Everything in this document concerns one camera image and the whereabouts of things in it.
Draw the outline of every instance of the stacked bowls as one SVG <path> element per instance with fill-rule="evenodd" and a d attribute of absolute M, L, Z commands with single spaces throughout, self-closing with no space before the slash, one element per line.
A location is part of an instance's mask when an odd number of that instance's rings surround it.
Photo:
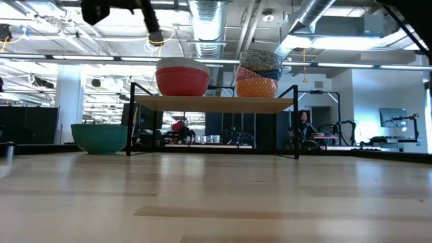
<path fill-rule="evenodd" d="M 237 95 L 273 98 L 282 75 L 282 61 L 282 57 L 268 51 L 242 51 L 236 72 Z"/>
<path fill-rule="evenodd" d="M 162 95 L 203 96 L 209 86 L 210 69 L 193 59 L 165 57 L 156 64 L 156 82 Z"/>

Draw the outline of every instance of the wooden shelf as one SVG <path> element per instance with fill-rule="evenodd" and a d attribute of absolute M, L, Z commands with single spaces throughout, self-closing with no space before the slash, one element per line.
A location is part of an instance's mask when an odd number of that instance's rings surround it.
<path fill-rule="evenodd" d="M 239 97 L 135 96 L 135 101 L 153 111 L 200 111 L 214 113 L 274 114 L 290 107 L 292 99 Z"/>

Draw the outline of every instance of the ceiling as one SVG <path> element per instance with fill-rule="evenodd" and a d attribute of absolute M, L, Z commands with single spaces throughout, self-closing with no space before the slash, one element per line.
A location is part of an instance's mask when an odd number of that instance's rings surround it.
<path fill-rule="evenodd" d="M 251 49 L 262 49 L 273 52 L 279 43 L 279 28 L 284 16 L 300 9 L 301 0 L 268 0 L 265 9 L 271 9 L 274 20 L 264 22 L 259 20 L 258 27 L 254 33 L 254 42 Z M 152 3 L 173 3 L 172 0 L 155 1 Z M 236 47 L 242 31 L 242 14 L 245 12 L 249 0 L 224 1 L 224 40 L 226 45 L 223 49 L 224 59 L 235 57 Z M 163 30 L 165 39 L 169 39 L 162 48 L 150 48 L 146 45 L 147 32 L 143 23 L 141 11 L 134 11 L 134 15 L 128 10 L 111 9 L 110 15 L 95 26 L 89 26 L 82 19 L 80 2 L 69 1 L 12 1 L 0 0 L 0 24 L 10 24 L 13 41 L 22 36 L 23 27 L 27 29 L 26 35 L 21 41 L 5 46 L 5 53 L 40 53 L 40 54 L 77 54 L 77 55 L 123 55 L 123 56 L 160 56 L 160 57 L 196 57 L 196 49 L 188 40 L 193 40 L 193 29 L 191 27 L 190 14 L 187 11 L 161 10 L 156 8 L 159 25 Z M 350 16 L 360 17 L 369 11 L 370 14 L 382 14 L 372 0 L 338 0 L 325 16 Z M 410 45 L 410 40 L 401 38 Z M 360 51 L 334 51 L 324 49 L 306 49 L 306 55 L 292 51 L 288 58 L 300 61 L 331 61 L 362 62 L 364 52 Z M 382 51 L 368 54 L 380 57 L 381 63 L 410 63 L 413 51 Z M 129 66 L 129 65 L 89 65 L 85 64 L 87 85 L 86 92 L 125 92 L 129 91 L 130 81 L 135 81 L 151 92 L 158 92 L 155 86 L 153 66 Z M 299 74 L 303 67 L 294 67 L 291 75 Z M 331 68 L 311 68 L 310 73 L 331 74 Z M 8 90 L 46 90 L 52 89 L 36 86 L 29 82 L 32 76 L 44 78 L 54 85 L 57 77 L 57 64 L 54 63 L 0 63 L 0 76 L 5 82 Z M 109 88 L 94 88 L 91 81 L 93 78 L 112 77 L 122 80 L 121 90 L 110 90 Z M 54 94 L 23 94 L 24 96 L 43 101 L 42 105 L 53 105 Z M 0 104 L 13 102 L 3 94 Z M 88 95 L 85 107 L 88 115 L 92 114 L 91 107 L 107 108 L 108 105 L 100 103 L 123 103 L 118 95 Z M 112 105 L 116 121 L 120 114 L 121 105 Z"/>

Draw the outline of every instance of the monitor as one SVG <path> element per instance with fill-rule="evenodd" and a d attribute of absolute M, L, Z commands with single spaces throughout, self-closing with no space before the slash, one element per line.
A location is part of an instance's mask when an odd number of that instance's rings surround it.
<path fill-rule="evenodd" d="M 381 120 L 382 128 L 406 128 L 408 125 L 406 120 L 392 121 L 392 119 L 396 117 L 406 117 L 406 110 L 390 108 L 379 109 L 379 119 Z"/>

